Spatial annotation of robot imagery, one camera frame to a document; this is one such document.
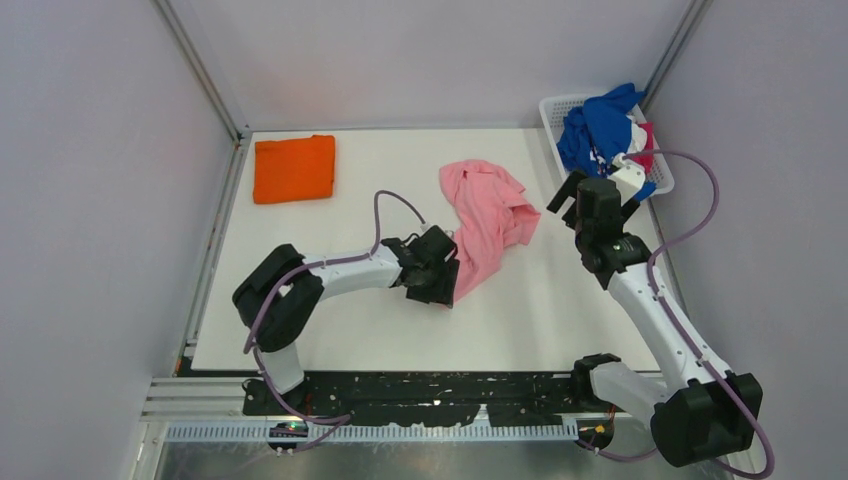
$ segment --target white panel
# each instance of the white panel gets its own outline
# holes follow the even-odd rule
[[[253,130],[534,126],[543,97],[644,86],[688,1],[176,1]]]
[[[367,247],[374,239],[372,197],[383,188],[407,198],[428,222],[455,230],[459,222],[439,188],[439,167],[482,158],[506,168],[542,212],[530,245],[510,247],[501,270],[452,310],[407,300],[402,289],[359,290],[322,301],[298,339],[303,369],[569,370],[585,355],[612,352],[634,370],[656,370],[633,322],[581,265],[574,232],[544,210],[561,180],[543,130],[329,133],[338,146],[330,199],[254,204],[254,146],[248,150],[194,368],[256,368],[253,357],[241,353],[247,328],[232,294],[275,247],[291,243],[300,252],[326,254]],[[253,141],[303,135],[309,134],[257,133]],[[380,205],[384,238],[419,231],[418,219],[400,202],[384,198]],[[647,208],[627,229],[657,247]]]
[[[834,413],[848,398],[846,22],[844,1],[715,2],[649,112],[664,146],[718,175],[713,223],[672,258],[692,323],[762,383],[773,479],[848,470],[848,417]],[[666,158],[677,187],[655,204],[674,235],[711,194]],[[805,434],[811,414],[826,418]]]
[[[0,478],[115,479],[231,142],[152,2],[0,4]]]

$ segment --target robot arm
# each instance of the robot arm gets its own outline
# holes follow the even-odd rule
[[[755,416],[762,389],[753,375],[734,374],[712,352],[657,269],[654,276],[660,293],[654,294],[647,270],[651,252],[639,237],[623,231],[638,203],[628,200],[622,205],[618,178],[572,173],[548,210],[556,213],[568,198],[575,199],[563,220],[575,231],[582,263],[636,324],[659,364],[665,385],[633,372],[614,355],[592,355],[575,362],[575,399],[610,402],[633,415],[651,431],[657,449],[674,466],[746,450],[753,440],[753,427],[701,365],[701,359],[695,358],[657,295],[664,296],[682,329]]]
[[[403,286],[406,298],[453,306],[459,260],[454,258],[456,244],[438,226],[420,237],[411,235],[409,241],[385,238],[371,252],[322,256],[300,254],[291,244],[281,245],[236,289],[233,303],[244,325],[250,327],[283,275],[304,265],[319,265],[296,274],[283,288],[287,291],[274,294],[256,334],[259,356],[280,393],[303,381],[295,340],[318,302],[365,288]],[[352,257],[363,259],[347,261]]]

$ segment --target folded orange cloth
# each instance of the folded orange cloth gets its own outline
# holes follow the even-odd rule
[[[255,149],[255,203],[282,203],[333,196],[336,139],[332,135],[256,142]]]

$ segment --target plastic laundry basket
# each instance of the plastic laundry basket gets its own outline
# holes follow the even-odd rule
[[[565,168],[562,166],[562,158],[559,156],[559,150],[556,144],[562,136],[564,129],[562,120],[568,114],[568,111],[574,107],[583,105],[586,99],[595,95],[560,95],[558,97],[548,97],[539,102],[539,113],[542,114],[542,122],[545,124],[545,132],[548,134],[548,142],[551,144],[551,150],[556,158],[557,168],[563,178],[568,175]],[[637,123],[645,123],[645,116],[642,115],[642,110],[639,106],[633,107],[630,113],[636,117]],[[657,139],[654,137],[654,148],[660,148],[657,144]],[[648,180],[657,184],[657,189],[653,195],[661,195],[668,193],[674,188],[674,177],[671,176],[671,171],[668,169],[668,164],[665,161],[665,156],[654,155],[654,166],[647,176]]]

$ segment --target pink shirt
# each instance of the pink shirt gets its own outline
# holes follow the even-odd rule
[[[485,160],[445,165],[439,182],[461,223],[454,236],[460,262],[453,294],[457,302],[500,270],[506,247],[530,243],[540,215],[521,195],[524,185]]]

